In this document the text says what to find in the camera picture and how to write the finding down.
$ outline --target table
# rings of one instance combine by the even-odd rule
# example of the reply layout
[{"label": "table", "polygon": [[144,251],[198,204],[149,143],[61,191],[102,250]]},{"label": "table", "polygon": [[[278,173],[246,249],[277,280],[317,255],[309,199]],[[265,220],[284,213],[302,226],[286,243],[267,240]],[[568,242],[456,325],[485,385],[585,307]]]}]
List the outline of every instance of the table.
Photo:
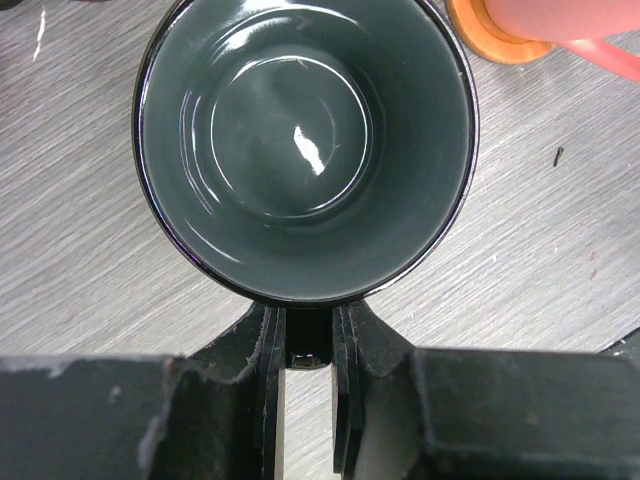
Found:
[{"label": "table", "polygon": [[[131,94],[170,4],[0,12],[3,355],[188,354],[249,305],[172,247],[138,185]],[[640,53],[640,32],[615,41]],[[470,60],[471,194],[442,245],[369,303],[420,345],[602,349],[640,326],[640,86],[559,49]],[[329,387],[328,370],[288,373],[287,478],[336,478]]]}]

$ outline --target black rim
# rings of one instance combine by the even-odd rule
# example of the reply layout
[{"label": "black rim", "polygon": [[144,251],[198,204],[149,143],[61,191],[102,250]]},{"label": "black rim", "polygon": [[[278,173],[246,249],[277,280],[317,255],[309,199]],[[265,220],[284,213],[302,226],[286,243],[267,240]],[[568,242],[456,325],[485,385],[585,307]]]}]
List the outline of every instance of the black rim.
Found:
[{"label": "black rim", "polygon": [[144,155],[142,152],[142,105],[144,104],[144,96],[146,93],[147,85],[149,83],[149,74],[151,71],[151,66],[153,65],[155,58],[158,54],[158,50],[161,48],[164,40],[169,33],[171,26],[177,19],[185,12],[189,6],[197,0],[179,0],[177,3],[171,7],[169,12],[164,16],[160,25],[156,29],[153,34],[149,45],[144,53],[144,57],[142,63],[140,65],[140,69],[138,71],[138,77],[136,80],[135,93],[133,97],[133,114],[132,114],[132,139],[133,139],[133,151],[135,154],[135,162],[136,162],[136,170],[138,172],[138,179],[140,180],[140,185],[144,192],[144,196],[147,199],[147,203],[149,207],[153,211],[153,214],[162,227],[164,233],[169,237],[171,242],[178,248],[178,250],[189,260],[192,264],[194,264],[198,269],[200,269],[205,275],[211,277],[221,285],[229,288],[230,290],[248,297],[252,300],[270,304],[270,305],[278,305],[278,306],[288,306],[288,307],[330,307],[335,305],[340,305],[344,303],[350,303],[356,300],[360,300],[364,297],[377,293],[388,286],[394,284],[405,275],[410,273],[414,268],[416,268],[422,261],[440,244],[443,238],[447,235],[454,222],[456,221],[458,214],[469,194],[469,189],[471,188],[471,183],[473,180],[473,175],[476,168],[476,162],[478,158],[478,146],[479,146],[479,130],[480,130],[480,119],[478,112],[478,99],[476,95],[475,85],[473,83],[473,77],[471,76],[471,68],[469,67],[469,62],[464,55],[464,51],[462,49],[461,43],[456,38],[453,33],[452,28],[449,26],[448,22],[445,20],[443,15],[437,10],[435,6],[429,3],[428,0],[415,0],[418,5],[424,10],[427,16],[431,18],[436,24],[437,28],[440,30],[440,33],[445,38],[449,47],[451,49],[452,55],[455,57],[456,63],[458,64],[458,69],[462,73],[461,78],[464,83],[464,87],[467,93],[468,105],[469,105],[469,118],[471,122],[471,128],[469,135],[469,156],[467,159],[467,171],[465,172],[465,181],[458,192],[458,198],[449,213],[449,217],[447,221],[442,225],[438,234],[429,242],[425,248],[423,248],[414,258],[412,258],[407,264],[405,264],[401,269],[394,272],[392,275],[388,276],[384,280],[371,285],[370,287],[356,292],[352,295],[347,295],[343,297],[330,298],[322,301],[311,301],[311,302],[301,302],[296,300],[290,300],[286,298],[277,298],[277,297],[268,297],[262,295],[259,292],[255,292],[253,290],[247,289],[240,284],[237,284],[230,279],[222,276],[220,273],[213,270],[210,266],[205,264],[202,259],[200,259],[185,242],[178,236],[177,232],[173,229],[172,225],[169,223],[167,218],[165,218],[163,212],[160,210],[158,203],[155,200],[155,193],[153,188],[151,187],[151,183],[149,182],[149,177],[147,174]]}]

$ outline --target bowl rim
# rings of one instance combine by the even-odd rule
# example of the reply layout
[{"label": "bowl rim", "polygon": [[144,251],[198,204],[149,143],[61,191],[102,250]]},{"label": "bowl rim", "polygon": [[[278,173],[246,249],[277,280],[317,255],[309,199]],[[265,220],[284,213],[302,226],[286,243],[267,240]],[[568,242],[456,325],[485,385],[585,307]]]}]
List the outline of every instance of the bowl rim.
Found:
[{"label": "bowl rim", "polygon": [[454,57],[458,65],[458,69],[460,70],[460,78],[465,89],[465,96],[468,100],[468,114],[470,120],[469,153],[466,160],[464,181],[458,191],[454,206],[447,215],[447,219],[442,222],[442,225],[440,226],[435,237],[427,242],[424,248],[422,248],[416,255],[414,255],[411,260],[405,262],[402,267],[387,275],[384,279],[348,295],[322,300],[306,301],[265,295],[258,291],[247,288],[240,283],[237,283],[217,272],[203,259],[196,255],[196,253],[189,248],[187,243],[180,238],[169,220],[165,217],[164,212],[156,201],[156,195],[153,191],[151,181],[149,179],[142,147],[142,106],[146,97],[151,69],[155,63],[158,51],[162,47],[162,44],[166,40],[166,37],[171,31],[173,25],[177,21],[179,21],[180,17],[186,12],[186,10],[197,1],[199,0],[177,0],[171,6],[169,11],[164,15],[158,27],[156,27],[155,31],[153,32],[151,40],[149,41],[145,49],[144,56],[142,58],[142,62],[140,63],[140,67],[136,76],[135,91],[133,95],[131,137],[133,143],[136,172],[138,174],[138,180],[140,181],[140,186],[142,187],[142,191],[149,205],[149,208],[153,212],[156,221],[160,224],[160,227],[162,228],[165,235],[167,235],[169,240],[180,251],[180,253],[182,253],[182,255],[187,258],[187,260],[189,260],[196,268],[198,268],[209,278],[215,280],[220,285],[230,289],[234,293],[240,294],[246,298],[266,305],[291,308],[333,307],[344,305],[357,300],[362,300],[365,297],[378,293],[411,273],[418,265],[423,262],[423,260],[427,256],[429,256],[429,254],[431,254],[431,252],[435,248],[438,247],[438,245],[440,245],[444,237],[447,235],[447,233],[449,233],[449,230],[451,230],[451,227],[458,218],[462,206],[464,205],[464,202],[469,195],[478,160],[478,150],[480,143],[480,114],[476,87],[471,73],[471,67],[464,53],[462,44],[456,37],[453,28],[446,20],[444,14],[440,12],[438,8],[431,3],[430,0],[410,0],[420,6],[422,11],[433,21],[436,28],[440,31],[442,37],[447,42],[447,45],[449,46],[449,49],[451,51],[451,55]]}]

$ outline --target cup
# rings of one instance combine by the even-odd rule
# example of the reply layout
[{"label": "cup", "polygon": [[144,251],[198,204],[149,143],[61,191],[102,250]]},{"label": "cup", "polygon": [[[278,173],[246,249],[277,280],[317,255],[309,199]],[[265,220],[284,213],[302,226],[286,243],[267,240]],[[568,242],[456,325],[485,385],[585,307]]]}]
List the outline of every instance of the cup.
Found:
[{"label": "cup", "polygon": [[335,306],[451,228],[478,151],[467,60],[416,0],[182,0],[133,104],[140,182],[174,245],[269,305]]}]

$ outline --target orange disc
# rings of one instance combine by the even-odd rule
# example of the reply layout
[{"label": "orange disc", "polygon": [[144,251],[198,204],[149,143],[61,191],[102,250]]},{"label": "orange disc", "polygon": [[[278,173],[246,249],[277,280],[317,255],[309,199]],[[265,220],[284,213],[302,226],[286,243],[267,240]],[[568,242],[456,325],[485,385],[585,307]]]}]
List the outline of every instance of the orange disc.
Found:
[{"label": "orange disc", "polygon": [[467,46],[481,57],[498,63],[518,64],[536,60],[555,46],[550,42],[514,37],[501,30],[484,0],[447,0],[449,15]]}]

